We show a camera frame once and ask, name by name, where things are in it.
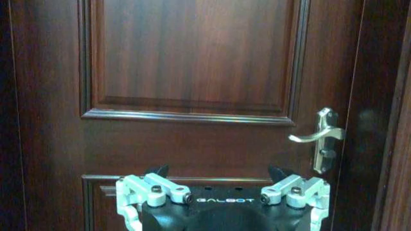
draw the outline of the wood grain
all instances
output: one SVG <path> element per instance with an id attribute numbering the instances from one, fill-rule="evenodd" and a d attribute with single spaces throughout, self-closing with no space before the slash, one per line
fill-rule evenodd
<path id="1" fill-rule="evenodd" d="M 310 5 L 294 127 L 81 119 L 79 3 L 12 1 L 28 230 L 81 230 L 88 225 L 84 174 L 140 174 L 169 164 L 173 177 L 266 178 L 272 163 L 315 175 L 314 144 L 295 144 L 287 136 L 314 132 L 324 106 L 338 111 L 344 127 L 360 0 Z M 323 175 L 334 192 L 338 172 Z"/>
<path id="2" fill-rule="evenodd" d="M 402 106 L 395 136 L 387 195 L 380 222 L 380 230 L 411 230 L 411 21 L 408 18 L 403 45 L 404 66 L 408 75 L 402 79 Z"/>
<path id="3" fill-rule="evenodd" d="M 95 110 L 288 116 L 306 2 L 85 0 L 87 104 Z"/>

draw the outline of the door panel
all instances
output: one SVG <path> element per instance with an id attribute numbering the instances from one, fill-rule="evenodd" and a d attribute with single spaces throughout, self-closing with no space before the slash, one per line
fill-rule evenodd
<path id="1" fill-rule="evenodd" d="M 314 176 L 314 144 L 287 135 L 314 132 L 324 106 L 344 125 L 360 8 L 13 1 L 29 229 L 80 230 L 84 219 L 116 229 L 113 181 L 149 166 L 169 164 L 189 184 L 268 184 L 268 164 Z M 336 173 L 323 175 L 334 189 Z"/>

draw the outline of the wooden door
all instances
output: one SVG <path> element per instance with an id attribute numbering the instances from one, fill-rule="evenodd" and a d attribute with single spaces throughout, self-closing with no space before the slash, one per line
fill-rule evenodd
<path id="1" fill-rule="evenodd" d="M 11 4 L 29 230 L 124 229 L 115 180 L 161 164 L 188 184 L 316 175 L 287 136 L 326 106 L 344 127 L 360 0 Z"/>

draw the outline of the screw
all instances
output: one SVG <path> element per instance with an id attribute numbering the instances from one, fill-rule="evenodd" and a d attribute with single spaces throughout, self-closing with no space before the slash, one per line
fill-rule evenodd
<path id="1" fill-rule="evenodd" d="M 262 194 L 260 201 L 264 205 L 270 203 L 270 197 L 266 194 Z"/>
<path id="2" fill-rule="evenodd" d="M 302 190 L 300 187 L 294 186 L 294 187 L 291 188 L 291 193 L 292 193 L 292 194 L 299 194 L 299 195 L 302 195 L 302 194 L 303 194 L 303 190 Z"/>
<path id="3" fill-rule="evenodd" d="M 155 185 L 153 187 L 152 187 L 152 192 L 153 193 L 161 193 L 163 191 L 161 191 L 161 186 L 160 185 Z"/>
<path id="4" fill-rule="evenodd" d="M 183 200 L 184 200 L 184 203 L 185 203 L 185 204 L 191 204 L 191 202 L 192 202 L 192 195 L 191 195 L 191 193 L 187 193 L 187 194 L 184 195 Z"/>

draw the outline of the silver door handle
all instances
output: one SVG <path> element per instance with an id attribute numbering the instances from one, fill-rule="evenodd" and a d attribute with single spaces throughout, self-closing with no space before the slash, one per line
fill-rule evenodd
<path id="1" fill-rule="evenodd" d="M 298 143 L 308 143 L 327 137 L 334 137 L 338 140 L 343 140 L 346 138 L 346 130 L 334 126 L 328 126 L 322 131 L 308 136 L 290 135 L 288 139 Z"/>
<path id="2" fill-rule="evenodd" d="M 339 115 L 331 108 L 323 108 L 318 112 L 316 133 L 308 136 L 290 135 L 288 139 L 298 143 L 315 142 L 314 153 L 314 170 L 323 174 L 332 167 L 332 162 L 336 157 L 334 150 L 335 139 L 343 140 L 346 138 L 346 130 L 336 127 L 336 120 Z"/>

